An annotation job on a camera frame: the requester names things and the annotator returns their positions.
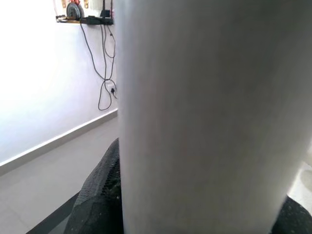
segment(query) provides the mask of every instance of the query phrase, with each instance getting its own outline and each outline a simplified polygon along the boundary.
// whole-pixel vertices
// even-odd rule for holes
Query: white pole
[[[119,0],[126,234],[268,234],[312,135],[305,1]]]

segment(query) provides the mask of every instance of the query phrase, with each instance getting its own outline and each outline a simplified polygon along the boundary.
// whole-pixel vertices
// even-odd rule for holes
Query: white floor
[[[0,233],[25,234],[76,194],[117,138],[117,118],[0,177]]]

